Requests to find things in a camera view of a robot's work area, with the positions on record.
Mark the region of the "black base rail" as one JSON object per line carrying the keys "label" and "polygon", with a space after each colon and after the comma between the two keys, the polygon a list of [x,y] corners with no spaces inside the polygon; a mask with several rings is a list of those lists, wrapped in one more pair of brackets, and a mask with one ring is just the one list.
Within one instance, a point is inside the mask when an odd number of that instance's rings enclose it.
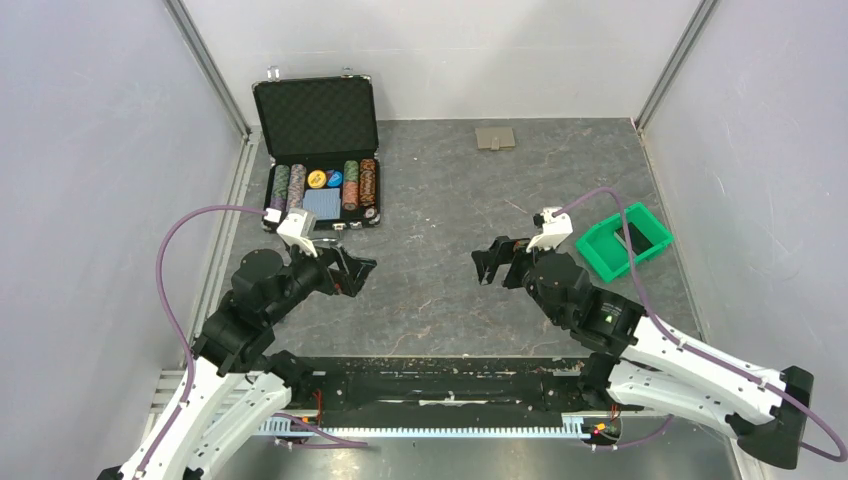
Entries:
{"label": "black base rail", "polygon": [[288,407],[323,427],[555,427],[564,414],[608,414],[579,357],[308,357]]}

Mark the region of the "blue dealer button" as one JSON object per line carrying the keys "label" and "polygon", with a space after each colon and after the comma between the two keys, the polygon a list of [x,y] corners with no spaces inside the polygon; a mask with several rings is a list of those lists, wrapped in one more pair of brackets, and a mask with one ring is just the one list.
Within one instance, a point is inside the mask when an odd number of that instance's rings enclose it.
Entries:
{"label": "blue dealer button", "polygon": [[327,172],[327,184],[328,188],[339,188],[344,181],[344,175],[341,171],[332,170]]}

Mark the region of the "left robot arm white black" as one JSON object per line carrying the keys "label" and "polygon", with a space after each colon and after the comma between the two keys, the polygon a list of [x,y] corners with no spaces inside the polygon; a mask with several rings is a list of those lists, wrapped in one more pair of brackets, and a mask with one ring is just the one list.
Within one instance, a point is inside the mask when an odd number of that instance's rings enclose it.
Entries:
{"label": "left robot arm white black", "polygon": [[291,352],[267,355],[274,328],[310,294],[356,296],[376,267],[342,247],[243,257],[231,289],[190,347],[180,390],[129,460],[102,479],[211,479],[274,414],[314,394],[313,368]]}

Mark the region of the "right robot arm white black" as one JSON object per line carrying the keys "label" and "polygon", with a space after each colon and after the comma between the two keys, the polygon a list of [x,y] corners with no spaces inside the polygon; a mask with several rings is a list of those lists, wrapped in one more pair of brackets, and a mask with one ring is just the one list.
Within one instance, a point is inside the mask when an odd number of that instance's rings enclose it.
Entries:
{"label": "right robot arm white black", "polygon": [[472,252],[478,280],[505,266],[507,289],[523,289],[551,323],[591,350],[577,382],[580,400],[644,407],[708,426],[773,467],[797,467],[814,378],[741,360],[655,321],[641,304],[592,284],[567,253],[497,237]]}

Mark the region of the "black credit card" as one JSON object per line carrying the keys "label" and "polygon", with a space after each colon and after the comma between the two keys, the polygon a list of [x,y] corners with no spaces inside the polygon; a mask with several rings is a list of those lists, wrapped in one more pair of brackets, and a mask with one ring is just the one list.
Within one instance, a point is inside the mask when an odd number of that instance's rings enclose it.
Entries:
{"label": "black credit card", "polygon": [[[625,232],[629,233],[630,243],[627,243]],[[626,227],[620,226],[614,231],[614,236],[635,257],[642,255],[654,246],[654,243],[633,222],[628,222]]]}

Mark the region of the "olive card holder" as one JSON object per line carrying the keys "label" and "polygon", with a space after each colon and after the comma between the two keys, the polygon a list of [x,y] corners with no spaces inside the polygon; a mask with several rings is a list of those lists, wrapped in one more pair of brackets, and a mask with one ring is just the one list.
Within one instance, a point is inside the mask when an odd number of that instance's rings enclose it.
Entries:
{"label": "olive card holder", "polygon": [[501,151],[516,147],[516,139],[512,127],[479,127],[475,129],[477,148],[479,150]]}

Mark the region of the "purple green chip stack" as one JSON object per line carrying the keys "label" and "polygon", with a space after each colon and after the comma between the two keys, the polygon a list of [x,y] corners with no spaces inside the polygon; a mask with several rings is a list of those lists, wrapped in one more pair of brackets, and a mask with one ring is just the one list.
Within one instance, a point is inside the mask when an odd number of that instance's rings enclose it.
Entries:
{"label": "purple green chip stack", "polygon": [[271,193],[269,197],[269,208],[285,212],[287,210],[288,187],[290,180],[290,167],[278,165],[274,168],[271,177]]}

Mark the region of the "black poker chip case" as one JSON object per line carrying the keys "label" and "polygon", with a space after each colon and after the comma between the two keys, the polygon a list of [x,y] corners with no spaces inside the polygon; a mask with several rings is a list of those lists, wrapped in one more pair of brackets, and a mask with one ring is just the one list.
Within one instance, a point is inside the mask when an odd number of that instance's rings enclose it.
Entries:
{"label": "black poker chip case", "polygon": [[266,80],[253,85],[252,94],[271,167],[264,206],[269,208],[271,177],[278,165],[303,164],[308,174],[316,169],[343,173],[348,160],[376,161],[376,202],[360,204],[334,220],[317,220],[319,230],[374,228],[381,222],[381,165],[372,80],[367,75],[342,75],[303,79]]}

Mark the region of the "yellow dealer button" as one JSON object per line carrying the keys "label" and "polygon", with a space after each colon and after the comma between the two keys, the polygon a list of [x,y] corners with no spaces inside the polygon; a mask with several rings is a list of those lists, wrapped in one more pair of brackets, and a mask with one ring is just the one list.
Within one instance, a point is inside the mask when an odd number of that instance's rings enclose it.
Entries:
{"label": "yellow dealer button", "polygon": [[307,185],[312,189],[321,189],[327,185],[328,176],[324,170],[313,170],[307,176]]}

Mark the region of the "green plastic bin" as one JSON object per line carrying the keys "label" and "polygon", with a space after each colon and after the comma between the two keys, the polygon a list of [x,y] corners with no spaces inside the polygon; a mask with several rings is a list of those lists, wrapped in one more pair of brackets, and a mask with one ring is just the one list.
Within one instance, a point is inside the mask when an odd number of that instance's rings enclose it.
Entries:
{"label": "green plastic bin", "polygon": [[[634,261],[639,264],[663,253],[673,242],[671,231],[642,203],[625,209]],[[621,216],[595,224],[576,242],[577,251],[604,281],[628,274],[630,263]]]}

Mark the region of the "blue playing card deck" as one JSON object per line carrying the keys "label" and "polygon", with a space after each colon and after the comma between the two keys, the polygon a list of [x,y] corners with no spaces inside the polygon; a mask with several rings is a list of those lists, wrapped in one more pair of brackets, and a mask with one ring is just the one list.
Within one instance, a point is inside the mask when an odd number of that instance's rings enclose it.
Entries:
{"label": "blue playing card deck", "polygon": [[312,212],[317,220],[337,219],[342,209],[340,189],[309,189],[304,194],[302,208]]}

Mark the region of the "brown orange chip stack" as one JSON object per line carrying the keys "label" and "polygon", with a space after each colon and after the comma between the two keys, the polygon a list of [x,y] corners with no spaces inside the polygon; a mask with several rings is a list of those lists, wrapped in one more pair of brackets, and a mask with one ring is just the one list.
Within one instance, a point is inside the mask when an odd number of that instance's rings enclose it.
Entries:
{"label": "brown orange chip stack", "polygon": [[376,161],[371,158],[360,162],[359,200],[363,207],[373,206],[376,202],[376,166]]}

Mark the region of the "green orange chip stack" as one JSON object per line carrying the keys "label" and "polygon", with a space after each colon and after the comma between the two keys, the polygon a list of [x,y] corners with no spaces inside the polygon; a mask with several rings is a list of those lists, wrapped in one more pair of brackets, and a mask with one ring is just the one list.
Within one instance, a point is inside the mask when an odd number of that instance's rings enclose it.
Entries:
{"label": "green orange chip stack", "polygon": [[343,168],[342,207],[354,211],[359,205],[359,163],[348,160]]}

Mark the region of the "purple brown chip stack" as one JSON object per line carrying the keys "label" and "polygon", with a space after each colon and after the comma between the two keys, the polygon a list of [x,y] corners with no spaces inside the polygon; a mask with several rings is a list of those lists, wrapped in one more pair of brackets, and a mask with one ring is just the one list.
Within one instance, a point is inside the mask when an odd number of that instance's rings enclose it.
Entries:
{"label": "purple brown chip stack", "polygon": [[306,189],[307,169],[303,164],[293,164],[287,186],[286,211],[301,209]]}

